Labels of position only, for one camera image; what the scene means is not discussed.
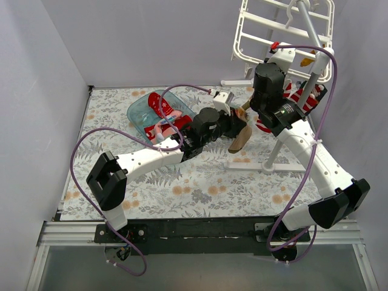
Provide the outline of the beige brown striped sock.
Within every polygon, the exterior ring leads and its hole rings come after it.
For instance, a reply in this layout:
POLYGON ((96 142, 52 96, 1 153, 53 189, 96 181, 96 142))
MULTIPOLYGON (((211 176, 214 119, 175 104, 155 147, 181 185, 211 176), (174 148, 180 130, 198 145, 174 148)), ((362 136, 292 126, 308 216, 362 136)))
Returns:
POLYGON ((231 154, 236 154, 239 152, 247 143, 252 135, 252 128, 250 126, 250 118, 247 109, 250 108, 250 101, 246 101, 241 107, 238 107, 235 112, 237 117, 244 121, 246 124, 237 134, 236 138, 233 140, 232 144, 228 148, 228 152, 231 154))

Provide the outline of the red sock white pattern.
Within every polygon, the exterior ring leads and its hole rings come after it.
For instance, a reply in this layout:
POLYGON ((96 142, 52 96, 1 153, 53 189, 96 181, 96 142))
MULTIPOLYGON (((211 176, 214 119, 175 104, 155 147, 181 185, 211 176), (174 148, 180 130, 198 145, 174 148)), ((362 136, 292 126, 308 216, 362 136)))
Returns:
MULTIPOLYGON (((173 124, 178 129, 181 130, 182 127, 192 121, 191 117, 189 115, 184 115, 177 119, 173 124)), ((154 125, 148 126, 144 128, 145 135, 147 139, 149 139, 152 143, 152 139, 155 137, 155 134, 153 132, 154 125)))

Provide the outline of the pink sock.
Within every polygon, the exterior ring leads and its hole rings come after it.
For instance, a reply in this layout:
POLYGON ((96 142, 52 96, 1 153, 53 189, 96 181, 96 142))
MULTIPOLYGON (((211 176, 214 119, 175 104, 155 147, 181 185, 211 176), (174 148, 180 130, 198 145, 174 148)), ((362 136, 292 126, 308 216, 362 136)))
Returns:
POLYGON ((175 132, 173 129, 173 123, 181 116, 182 112, 179 110, 173 110, 169 115, 157 122, 153 128, 155 137, 152 139, 152 143, 157 144, 172 135, 175 132))

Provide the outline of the red snowflake sock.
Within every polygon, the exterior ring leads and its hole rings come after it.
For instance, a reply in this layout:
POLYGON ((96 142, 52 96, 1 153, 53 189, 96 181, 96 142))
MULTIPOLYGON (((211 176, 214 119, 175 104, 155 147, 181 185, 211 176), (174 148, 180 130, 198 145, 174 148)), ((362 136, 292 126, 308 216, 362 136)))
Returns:
POLYGON ((169 116, 174 109, 169 103, 156 92, 152 92, 148 97, 148 106, 160 117, 169 116))

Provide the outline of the red white striped sock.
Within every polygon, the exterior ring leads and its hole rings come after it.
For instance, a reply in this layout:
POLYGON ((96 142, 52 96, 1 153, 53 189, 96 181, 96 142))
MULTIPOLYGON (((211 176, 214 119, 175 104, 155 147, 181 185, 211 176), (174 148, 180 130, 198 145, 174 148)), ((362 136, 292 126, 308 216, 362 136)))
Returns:
POLYGON ((255 125, 257 126, 257 128, 259 128, 261 131, 263 131, 265 133, 271 133, 272 132, 269 128, 267 128, 263 124, 263 122, 259 118, 257 118, 255 125))

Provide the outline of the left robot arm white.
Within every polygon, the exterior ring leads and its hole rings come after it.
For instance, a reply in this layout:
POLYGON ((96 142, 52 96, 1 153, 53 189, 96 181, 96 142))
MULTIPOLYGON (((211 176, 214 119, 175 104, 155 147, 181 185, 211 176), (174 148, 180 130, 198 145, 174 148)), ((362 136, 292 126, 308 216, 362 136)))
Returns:
POLYGON ((128 220, 122 206, 128 183, 158 168, 192 159, 222 136, 236 138, 246 126, 247 117, 238 109, 226 113, 206 107, 178 133, 158 143, 155 150, 147 147, 118 156, 110 151, 101 154, 86 182, 109 225, 109 237, 118 243, 128 238, 128 220))

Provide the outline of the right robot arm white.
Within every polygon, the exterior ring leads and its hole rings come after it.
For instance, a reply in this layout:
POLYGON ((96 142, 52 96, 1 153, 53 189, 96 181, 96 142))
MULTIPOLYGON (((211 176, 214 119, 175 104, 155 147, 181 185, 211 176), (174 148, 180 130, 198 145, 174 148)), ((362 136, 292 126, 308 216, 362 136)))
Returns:
POLYGON ((310 204, 292 206, 266 229, 268 234, 288 241, 299 229, 310 226, 329 229, 355 212, 368 194, 370 185, 365 179, 356 180, 345 171, 315 138, 305 119, 311 108, 299 108, 283 90, 284 81, 285 74, 275 63, 258 64, 250 107, 303 165, 320 195, 320 199, 310 204))

